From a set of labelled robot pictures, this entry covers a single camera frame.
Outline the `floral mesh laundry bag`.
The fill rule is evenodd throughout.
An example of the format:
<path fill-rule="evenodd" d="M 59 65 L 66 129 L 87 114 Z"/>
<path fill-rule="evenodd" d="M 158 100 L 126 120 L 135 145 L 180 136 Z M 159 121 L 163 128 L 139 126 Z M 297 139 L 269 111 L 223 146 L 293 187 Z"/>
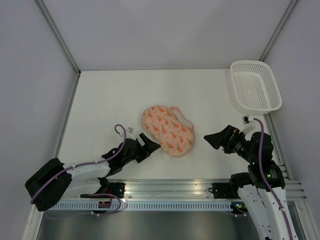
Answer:
<path fill-rule="evenodd" d="M 141 117 L 144 129 L 169 156 L 179 158 L 194 147 L 195 127 L 178 107 L 154 105 Z"/>

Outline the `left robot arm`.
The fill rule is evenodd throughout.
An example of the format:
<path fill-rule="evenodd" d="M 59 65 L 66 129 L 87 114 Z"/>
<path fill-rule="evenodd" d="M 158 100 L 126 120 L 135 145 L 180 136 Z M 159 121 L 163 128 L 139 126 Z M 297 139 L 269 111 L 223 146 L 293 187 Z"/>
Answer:
<path fill-rule="evenodd" d="M 63 163 L 59 158 L 49 160 L 25 182 L 30 203 L 44 212 L 63 199 L 110 197 L 113 191 L 108 177 L 121 172 L 132 161 L 141 163 L 161 148 L 144 133 L 139 134 L 139 139 L 125 134 L 118 147 L 95 161 Z"/>

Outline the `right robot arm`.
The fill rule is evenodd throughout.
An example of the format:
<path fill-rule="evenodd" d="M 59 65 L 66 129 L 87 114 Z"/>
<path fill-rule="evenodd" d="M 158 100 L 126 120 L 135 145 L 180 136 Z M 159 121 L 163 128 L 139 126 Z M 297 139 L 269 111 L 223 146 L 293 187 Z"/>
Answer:
<path fill-rule="evenodd" d="M 263 130 L 249 140 L 238 128 L 225 129 L 204 136 L 216 150 L 237 154 L 248 162 L 248 171 L 232 174 L 227 183 L 213 183 L 208 191 L 215 199 L 241 199 L 244 207 L 234 205 L 231 213 L 250 215 L 261 240 L 297 240 L 290 215 L 286 184 L 280 167 L 273 161 L 272 138 Z"/>

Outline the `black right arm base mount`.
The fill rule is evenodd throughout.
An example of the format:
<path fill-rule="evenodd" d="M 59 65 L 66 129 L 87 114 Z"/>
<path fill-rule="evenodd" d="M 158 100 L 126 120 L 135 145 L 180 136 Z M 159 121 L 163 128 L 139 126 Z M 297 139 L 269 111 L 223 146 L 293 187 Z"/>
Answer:
<path fill-rule="evenodd" d="M 232 191 L 227 182 L 213 183 L 210 192 L 213 194 L 214 199 L 240 199 L 239 195 Z"/>

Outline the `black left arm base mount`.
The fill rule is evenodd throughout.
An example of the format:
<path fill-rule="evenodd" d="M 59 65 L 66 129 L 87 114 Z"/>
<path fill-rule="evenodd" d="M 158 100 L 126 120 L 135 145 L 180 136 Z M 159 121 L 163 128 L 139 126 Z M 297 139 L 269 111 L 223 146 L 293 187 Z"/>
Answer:
<path fill-rule="evenodd" d="M 101 182 L 100 187 L 94 193 L 81 194 L 83 199 L 119 198 L 123 199 L 125 184 L 123 182 Z"/>

